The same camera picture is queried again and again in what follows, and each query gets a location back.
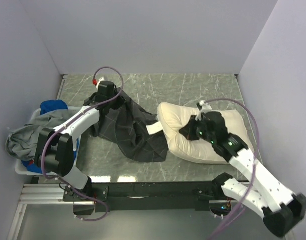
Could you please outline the dark grey checked pillowcase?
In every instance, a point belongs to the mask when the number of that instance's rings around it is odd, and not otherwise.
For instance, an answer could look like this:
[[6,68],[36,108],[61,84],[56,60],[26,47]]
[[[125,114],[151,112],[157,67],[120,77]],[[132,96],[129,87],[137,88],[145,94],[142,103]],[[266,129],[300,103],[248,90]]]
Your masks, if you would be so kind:
[[157,122],[125,92],[115,101],[118,109],[110,109],[105,117],[90,128],[94,137],[117,144],[122,154],[141,163],[164,162],[168,146],[162,132],[149,135],[147,126]]

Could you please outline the cream white pillow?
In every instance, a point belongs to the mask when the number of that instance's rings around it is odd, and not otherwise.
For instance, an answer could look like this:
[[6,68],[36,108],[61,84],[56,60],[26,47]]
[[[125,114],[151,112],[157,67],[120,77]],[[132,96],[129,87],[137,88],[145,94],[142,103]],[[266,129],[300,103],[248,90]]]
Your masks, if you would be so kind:
[[[171,154],[183,160],[207,165],[226,165],[227,162],[218,156],[211,144],[204,140],[189,141],[179,133],[189,121],[190,116],[197,115],[195,107],[178,106],[162,102],[157,107],[157,118],[162,125],[168,149]],[[220,111],[229,133],[239,136],[253,150],[248,138],[242,116],[236,110]]]

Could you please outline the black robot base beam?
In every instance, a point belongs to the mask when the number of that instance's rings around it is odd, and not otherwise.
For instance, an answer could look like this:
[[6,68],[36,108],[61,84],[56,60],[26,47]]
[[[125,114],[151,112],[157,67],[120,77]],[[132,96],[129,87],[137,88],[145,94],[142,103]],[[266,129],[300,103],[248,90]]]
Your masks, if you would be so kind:
[[92,190],[110,211],[209,211],[229,201],[210,181],[93,183]]

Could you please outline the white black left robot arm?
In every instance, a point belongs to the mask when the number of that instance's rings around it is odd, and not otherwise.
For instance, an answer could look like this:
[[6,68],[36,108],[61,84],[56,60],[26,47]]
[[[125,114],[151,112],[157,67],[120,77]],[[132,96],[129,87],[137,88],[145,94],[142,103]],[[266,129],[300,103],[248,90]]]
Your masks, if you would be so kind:
[[75,195],[81,201],[93,196],[92,181],[75,165],[77,140],[89,128],[99,133],[105,116],[111,109],[118,109],[123,103],[121,90],[113,82],[100,80],[97,92],[84,101],[80,111],[65,123],[53,128],[44,128],[38,136],[34,163],[45,175],[51,172],[75,188]]

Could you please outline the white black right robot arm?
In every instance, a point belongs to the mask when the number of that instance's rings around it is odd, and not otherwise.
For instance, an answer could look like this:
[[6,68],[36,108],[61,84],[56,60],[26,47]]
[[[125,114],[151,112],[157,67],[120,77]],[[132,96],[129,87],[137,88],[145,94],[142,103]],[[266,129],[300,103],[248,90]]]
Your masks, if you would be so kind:
[[306,197],[295,194],[278,181],[254,156],[252,150],[237,135],[229,133],[219,112],[192,115],[179,133],[189,141],[204,140],[215,153],[237,169],[248,181],[244,186],[223,173],[213,179],[212,194],[222,200],[237,200],[256,213],[265,227],[278,238],[283,238],[306,213]]

